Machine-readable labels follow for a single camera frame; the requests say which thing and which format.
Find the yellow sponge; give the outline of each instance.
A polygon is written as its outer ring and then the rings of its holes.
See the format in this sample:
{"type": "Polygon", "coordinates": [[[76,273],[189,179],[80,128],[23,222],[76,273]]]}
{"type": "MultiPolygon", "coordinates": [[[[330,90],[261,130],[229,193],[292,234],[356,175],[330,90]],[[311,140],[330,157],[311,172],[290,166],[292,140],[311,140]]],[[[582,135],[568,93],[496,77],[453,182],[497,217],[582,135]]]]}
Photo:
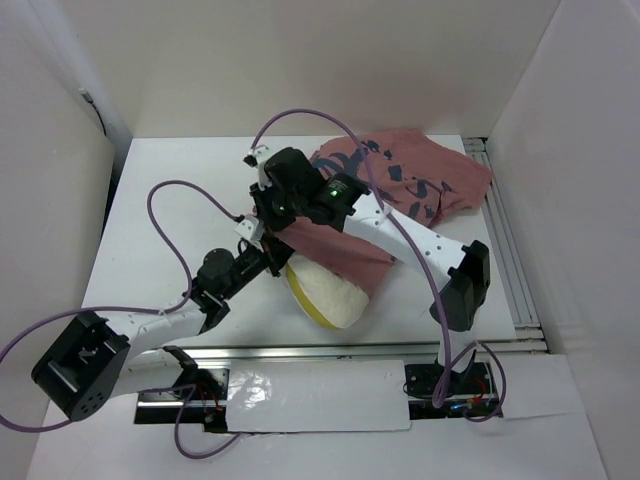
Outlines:
{"type": "Polygon", "coordinates": [[[291,256],[285,271],[302,310],[325,328],[350,327],[369,303],[360,287],[298,253],[291,256]]]}

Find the pink t-shirt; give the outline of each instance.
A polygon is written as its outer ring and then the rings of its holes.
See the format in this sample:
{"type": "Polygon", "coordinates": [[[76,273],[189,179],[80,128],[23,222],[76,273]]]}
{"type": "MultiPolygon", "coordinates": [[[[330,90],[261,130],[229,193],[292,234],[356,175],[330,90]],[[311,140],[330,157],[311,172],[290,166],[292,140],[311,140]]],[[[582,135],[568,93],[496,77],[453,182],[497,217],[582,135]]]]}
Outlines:
{"type": "MultiPolygon", "coordinates": [[[[359,137],[366,147],[385,202],[426,226],[465,208],[479,207],[492,174],[459,152],[416,130],[393,130],[359,137]]],[[[343,172],[367,182],[367,171],[349,137],[325,143],[311,163],[325,177],[343,172]]],[[[278,237],[305,257],[359,285],[371,297],[393,265],[388,253],[369,242],[314,225],[306,218],[278,237]]]]}

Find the printed graphic on shirt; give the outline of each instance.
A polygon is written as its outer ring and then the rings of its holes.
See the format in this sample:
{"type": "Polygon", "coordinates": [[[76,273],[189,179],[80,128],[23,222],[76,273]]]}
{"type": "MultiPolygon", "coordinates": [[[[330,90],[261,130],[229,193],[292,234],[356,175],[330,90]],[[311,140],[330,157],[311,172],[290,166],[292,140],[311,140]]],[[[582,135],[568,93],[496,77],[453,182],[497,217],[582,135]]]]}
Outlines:
{"type": "MultiPolygon", "coordinates": [[[[363,141],[362,145],[365,147],[365,154],[369,153],[369,151],[380,153],[380,145],[372,140],[363,141]]],[[[387,161],[393,161],[393,153],[390,150],[385,150],[382,152],[382,155],[387,161]]],[[[328,157],[317,156],[311,160],[311,164],[320,170],[326,177],[335,175],[336,173],[346,173],[351,177],[359,179],[371,188],[369,182],[360,175],[360,166],[363,163],[364,158],[362,158],[360,150],[358,149],[355,149],[351,155],[347,155],[343,152],[334,152],[329,154],[328,157]]],[[[416,201],[411,203],[409,208],[405,210],[404,208],[400,208],[400,206],[404,205],[405,202],[398,199],[391,193],[383,189],[378,189],[380,196],[385,202],[396,206],[396,208],[399,208],[400,210],[406,211],[406,215],[414,220],[418,217],[421,209],[424,211],[427,219],[435,217],[436,211],[432,208],[433,204],[439,203],[440,195],[443,192],[453,191],[451,186],[445,182],[441,182],[441,185],[438,186],[427,179],[417,178],[415,176],[412,176],[411,180],[408,180],[404,178],[402,165],[399,164],[390,165],[387,168],[387,173],[390,181],[404,183],[404,189],[410,193],[416,201]],[[435,195],[436,198],[431,199],[430,195],[435,195]]]]}

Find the white wall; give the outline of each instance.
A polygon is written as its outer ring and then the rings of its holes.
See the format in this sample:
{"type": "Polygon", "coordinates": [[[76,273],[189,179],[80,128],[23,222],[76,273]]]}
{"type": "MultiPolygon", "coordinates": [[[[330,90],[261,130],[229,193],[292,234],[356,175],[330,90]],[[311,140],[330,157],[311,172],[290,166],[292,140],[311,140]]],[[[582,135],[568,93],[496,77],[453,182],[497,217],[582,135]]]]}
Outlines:
{"type": "Polygon", "coordinates": [[[638,478],[640,1],[563,0],[489,141],[547,336],[612,480],[638,478]]]}
{"type": "Polygon", "coordinates": [[[131,132],[109,97],[86,48],[78,39],[58,0],[2,0],[14,28],[38,54],[47,70],[60,82],[69,96],[101,128],[93,108],[82,98],[80,88],[88,91],[104,121],[107,137],[115,148],[114,173],[120,175],[131,132]]]}
{"type": "MultiPolygon", "coordinates": [[[[0,338],[78,306],[97,249],[113,148],[0,5],[0,338]]],[[[47,400],[30,381],[57,328],[0,366],[2,414],[41,425],[47,400]]],[[[0,477],[26,476],[35,435],[0,427],[0,477]]]]}
{"type": "Polygon", "coordinates": [[[173,137],[252,135],[300,106],[487,135],[559,0],[59,1],[134,135],[173,137]]]}

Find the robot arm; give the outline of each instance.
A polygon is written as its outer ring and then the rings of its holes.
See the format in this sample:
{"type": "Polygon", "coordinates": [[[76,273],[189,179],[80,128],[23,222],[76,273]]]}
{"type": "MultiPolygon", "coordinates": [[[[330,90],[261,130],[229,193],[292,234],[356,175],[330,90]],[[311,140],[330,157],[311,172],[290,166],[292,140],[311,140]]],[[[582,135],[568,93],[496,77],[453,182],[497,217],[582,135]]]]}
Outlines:
{"type": "MultiPolygon", "coordinates": [[[[392,208],[381,208],[362,182],[344,174],[325,180],[302,152],[292,148],[275,155],[266,148],[252,153],[245,162],[259,172],[259,181],[250,187],[257,213],[236,227],[246,241],[238,257],[224,249],[209,252],[192,281],[191,301],[177,312],[118,313],[109,319],[94,312],[76,316],[36,364],[33,380],[69,419],[89,417],[111,396],[212,382],[180,348],[148,350],[214,328],[229,313],[227,300],[262,271],[278,276],[293,250],[273,232],[296,217],[367,240],[418,269],[415,252],[388,219],[392,208]]],[[[440,296],[455,356],[469,343],[475,312],[486,296],[488,249],[477,241],[467,247],[446,239],[398,212],[394,217],[423,258],[449,278],[440,296]]],[[[439,321],[434,305],[430,312],[439,321]]],[[[464,371],[468,363],[465,357],[456,371],[464,371]]]]}

